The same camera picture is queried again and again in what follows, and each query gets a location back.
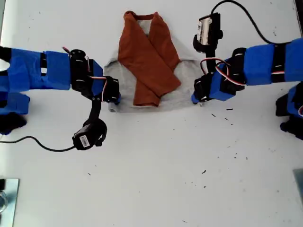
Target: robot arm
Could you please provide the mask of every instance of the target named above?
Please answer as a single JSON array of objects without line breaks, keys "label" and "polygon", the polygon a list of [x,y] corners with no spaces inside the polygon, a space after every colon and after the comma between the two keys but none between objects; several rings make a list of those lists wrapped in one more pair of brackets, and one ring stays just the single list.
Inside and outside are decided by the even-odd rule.
[{"label": "robot arm", "polygon": [[[225,61],[215,57],[218,40],[222,39],[223,32],[220,28],[220,14],[214,13],[214,10],[226,2],[244,10],[267,45],[238,48]],[[204,75],[194,82],[195,91],[191,97],[194,104],[212,99],[226,101],[234,97],[237,91],[244,90],[245,86],[303,81],[303,39],[281,44],[270,42],[262,35],[249,12],[233,0],[219,2],[210,15],[199,19],[193,46],[196,51],[206,54],[206,58],[201,61]],[[208,73],[203,68],[204,61],[207,61]],[[303,82],[277,100],[276,115],[290,116],[288,122],[281,124],[281,130],[303,140]]]},{"label": "robot arm", "polygon": [[21,115],[28,113],[29,97],[19,92],[30,89],[73,90],[92,101],[92,109],[83,128],[74,134],[75,148],[86,150],[101,146],[107,127],[100,120],[101,102],[119,104],[119,82],[103,76],[103,69],[85,52],[33,52],[0,47],[0,58],[10,67],[0,72],[1,134],[22,127],[26,121]]}]

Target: orange fabric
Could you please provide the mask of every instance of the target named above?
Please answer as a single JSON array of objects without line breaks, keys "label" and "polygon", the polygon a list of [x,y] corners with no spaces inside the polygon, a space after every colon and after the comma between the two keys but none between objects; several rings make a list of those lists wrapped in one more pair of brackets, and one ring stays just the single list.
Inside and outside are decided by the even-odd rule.
[{"label": "orange fabric", "polygon": [[[138,16],[128,11],[124,20],[118,60],[137,78],[134,105],[159,106],[162,95],[181,85],[173,73],[180,59],[169,28],[157,12]],[[152,20],[147,37],[137,20]]]}]

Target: gray fabric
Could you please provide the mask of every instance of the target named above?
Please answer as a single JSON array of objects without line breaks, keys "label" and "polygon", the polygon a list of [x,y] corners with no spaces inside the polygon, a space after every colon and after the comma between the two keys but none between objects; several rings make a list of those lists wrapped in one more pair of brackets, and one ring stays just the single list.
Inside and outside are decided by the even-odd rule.
[{"label": "gray fabric", "polygon": [[[140,23],[144,32],[149,30],[150,23]],[[200,62],[190,53],[188,49],[176,38],[172,37],[172,42],[177,50],[181,63],[176,67],[174,74],[181,81],[175,91],[161,97],[159,107],[154,106],[134,106],[134,94],[136,88],[136,77],[122,64],[117,61],[118,52],[110,59],[104,68],[106,76],[111,76],[119,80],[121,103],[109,104],[111,112],[135,113],[135,112],[159,112],[180,109],[192,106],[191,95],[194,92],[194,80],[201,77]]]}]

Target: cloth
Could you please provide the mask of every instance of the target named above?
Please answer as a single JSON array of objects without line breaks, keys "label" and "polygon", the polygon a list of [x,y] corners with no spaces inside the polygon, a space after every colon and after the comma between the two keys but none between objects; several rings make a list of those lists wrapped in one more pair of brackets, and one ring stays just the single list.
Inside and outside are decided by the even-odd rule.
[{"label": "cloth", "polygon": [[138,16],[128,11],[119,49],[105,75],[119,79],[122,100],[112,112],[166,111],[192,105],[199,63],[170,34],[156,12]]},{"label": "cloth", "polygon": [[[128,11],[124,20],[118,60],[137,78],[134,105],[159,106],[160,97],[181,84],[173,73],[180,59],[169,28],[157,12],[138,16]],[[151,20],[147,37],[137,20]]]}]

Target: white table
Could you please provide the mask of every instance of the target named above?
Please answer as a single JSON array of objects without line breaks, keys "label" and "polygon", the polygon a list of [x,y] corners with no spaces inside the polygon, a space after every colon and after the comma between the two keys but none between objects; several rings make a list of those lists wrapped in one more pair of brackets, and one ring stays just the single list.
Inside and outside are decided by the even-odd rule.
[{"label": "white table", "polygon": [[[267,39],[300,37],[292,0],[239,2]],[[65,45],[104,66],[131,9],[140,15],[158,11],[203,58],[192,39],[197,20],[216,3],[8,0],[1,44],[35,51],[62,51]],[[217,11],[224,32],[217,56],[263,44],[240,8],[224,4]],[[109,113],[104,105],[107,139],[88,151],[52,153],[31,140],[0,145],[0,177],[20,179],[14,226],[301,227],[303,206],[292,170],[303,167],[303,142],[280,131],[287,118],[275,117],[276,100],[293,85],[248,87],[227,102],[166,113]],[[52,148],[71,146],[90,101],[75,91],[27,94],[27,126],[2,139],[32,135]]]}]

